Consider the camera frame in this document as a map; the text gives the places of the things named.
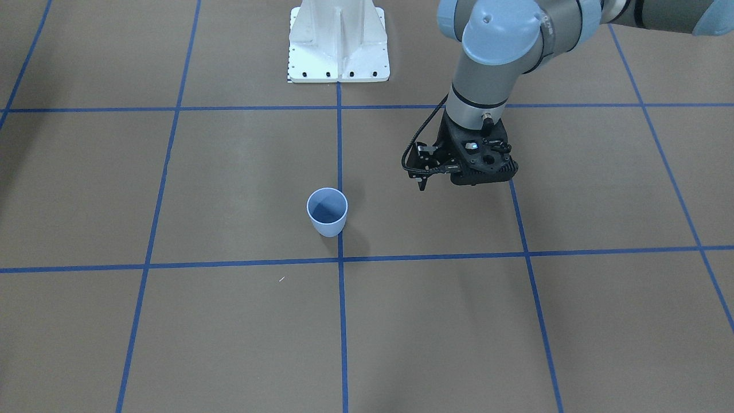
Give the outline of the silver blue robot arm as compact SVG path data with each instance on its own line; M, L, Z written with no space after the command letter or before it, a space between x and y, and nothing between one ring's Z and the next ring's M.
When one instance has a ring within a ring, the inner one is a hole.
M517 79L587 41L603 24L694 36L732 31L731 1L442 1L440 31L462 55L451 91L432 111L442 118L434 144L412 138L401 166L425 190L447 174L457 186L511 180L502 113Z

